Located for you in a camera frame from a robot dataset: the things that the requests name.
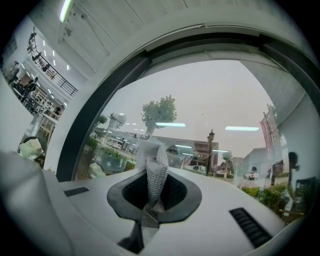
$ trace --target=street lamp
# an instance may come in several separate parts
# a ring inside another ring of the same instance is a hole
[[[210,163],[211,163],[211,153],[212,153],[212,141],[214,140],[215,134],[213,132],[213,130],[211,129],[211,132],[209,133],[209,136],[206,137],[208,139],[208,143],[209,143],[209,154],[208,154],[208,164],[206,167],[206,175],[208,176],[208,172],[210,169]]]

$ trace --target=railing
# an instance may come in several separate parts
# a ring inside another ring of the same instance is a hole
[[[31,53],[29,57],[49,77],[49,79],[52,80],[53,84],[56,84],[68,95],[73,97],[78,92],[78,89],[73,87],[62,75],[60,75],[60,73],[57,72],[42,55],[39,55],[37,50]]]

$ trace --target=fluorescent light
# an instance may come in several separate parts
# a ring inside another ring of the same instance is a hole
[[[72,0],[64,0],[61,12],[60,12],[60,21],[63,23],[66,20],[67,13],[69,11]]]
[[[258,131],[260,128],[249,126],[227,126],[225,129],[228,131]]]
[[[215,152],[229,152],[229,151],[226,151],[226,150],[217,150],[217,149],[214,149],[212,151],[215,151]]]
[[[182,145],[175,145],[176,147],[181,147],[181,148],[187,148],[187,149],[192,149],[192,146],[182,146]]]
[[[186,127],[185,123],[178,122],[156,122],[157,126],[173,126],[173,127]]]

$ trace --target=sky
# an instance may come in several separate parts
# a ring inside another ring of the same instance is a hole
[[[260,122],[268,94],[253,74],[237,60],[211,60],[169,68],[141,78],[118,90],[102,114],[124,113],[127,123],[119,131],[136,132],[145,127],[142,105],[172,95],[175,99],[175,123],[185,127],[156,129],[154,136],[207,142],[211,129],[219,149],[244,158],[254,148],[266,146]],[[106,128],[108,123],[99,127]],[[258,131],[231,131],[226,126],[259,127]],[[218,164],[223,162],[222,153]]]

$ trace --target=light fixture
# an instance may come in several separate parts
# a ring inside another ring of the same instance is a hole
[[[67,13],[69,11],[70,5],[72,3],[72,0],[64,0],[61,12],[60,12],[60,21],[63,23],[66,20]]]
[[[173,126],[173,127],[186,127],[185,123],[178,122],[156,122],[157,126]]]
[[[175,145],[176,147],[192,149],[192,146]]]
[[[260,128],[250,126],[227,126],[225,129],[228,131],[258,131]]]
[[[214,151],[214,152],[229,152],[229,151],[226,151],[226,150],[217,150],[217,149],[213,149],[212,151]]]

